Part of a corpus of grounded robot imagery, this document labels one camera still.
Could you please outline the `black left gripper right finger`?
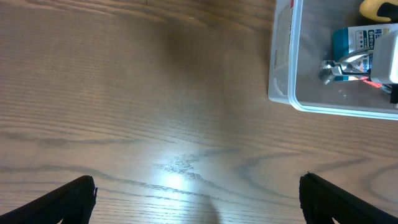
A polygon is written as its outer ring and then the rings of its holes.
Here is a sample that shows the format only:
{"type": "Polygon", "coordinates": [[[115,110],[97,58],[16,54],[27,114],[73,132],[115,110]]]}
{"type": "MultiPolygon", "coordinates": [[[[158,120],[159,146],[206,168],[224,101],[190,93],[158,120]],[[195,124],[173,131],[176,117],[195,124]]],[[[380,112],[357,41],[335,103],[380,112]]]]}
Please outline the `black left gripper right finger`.
{"type": "Polygon", "coordinates": [[[397,223],[397,217],[376,208],[314,173],[301,176],[299,200],[304,219],[311,224],[397,223]]]}

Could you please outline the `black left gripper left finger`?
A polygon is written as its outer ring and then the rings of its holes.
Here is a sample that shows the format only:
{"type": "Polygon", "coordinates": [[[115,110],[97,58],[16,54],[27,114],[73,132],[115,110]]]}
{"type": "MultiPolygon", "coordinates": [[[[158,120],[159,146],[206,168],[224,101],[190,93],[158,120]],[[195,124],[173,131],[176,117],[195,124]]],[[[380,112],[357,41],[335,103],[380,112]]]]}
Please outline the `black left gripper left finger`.
{"type": "Polygon", "coordinates": [[[88,224],[96,204],[92,176],[83,175],[15,210],[1,215],[1,223],[88,224]]]}

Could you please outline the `black orange telescopic pickup tool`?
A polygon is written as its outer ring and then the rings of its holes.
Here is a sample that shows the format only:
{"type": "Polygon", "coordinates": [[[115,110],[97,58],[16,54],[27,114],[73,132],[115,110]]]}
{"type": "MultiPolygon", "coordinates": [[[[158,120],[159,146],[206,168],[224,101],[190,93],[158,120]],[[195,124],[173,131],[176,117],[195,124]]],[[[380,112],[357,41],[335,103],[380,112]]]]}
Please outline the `black orange telescopic pickup tool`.
{"type": "Polygon", "coordinates": [[[372,64],[373,49],[365,48],[351,52],[337,61],[324,60],[320,63],[320,68],[329,71],[331,75],[328,79],[329,82],[360,80],[391,94],[392,87],[390,85],[371,81],[372,64]]]}

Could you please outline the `blue white small box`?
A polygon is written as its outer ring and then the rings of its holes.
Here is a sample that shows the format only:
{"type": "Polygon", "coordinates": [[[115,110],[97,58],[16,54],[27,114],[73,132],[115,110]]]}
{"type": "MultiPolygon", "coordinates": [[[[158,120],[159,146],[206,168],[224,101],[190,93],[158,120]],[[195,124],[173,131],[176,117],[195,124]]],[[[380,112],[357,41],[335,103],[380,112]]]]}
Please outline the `blue white small box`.
{"type": "Polygon", "coordinates": [[[345,27],[333,33],[334,60],[365,48],[374,49],[378,37],[397,31],[397,24],[345,27]]]}

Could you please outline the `yellow black stubby screwdriver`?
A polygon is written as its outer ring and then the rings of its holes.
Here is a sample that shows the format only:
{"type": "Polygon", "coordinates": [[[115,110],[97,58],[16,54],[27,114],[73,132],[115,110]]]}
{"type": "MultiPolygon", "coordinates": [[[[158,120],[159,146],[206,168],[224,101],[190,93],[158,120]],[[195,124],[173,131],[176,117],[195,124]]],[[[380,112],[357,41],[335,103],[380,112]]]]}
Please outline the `yellow black stubby screwdriver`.
{"type": "Polygon", "coordinates": [[[359,13],[376,22],[397,22],[397,0],[364,0],[359,13]]]}

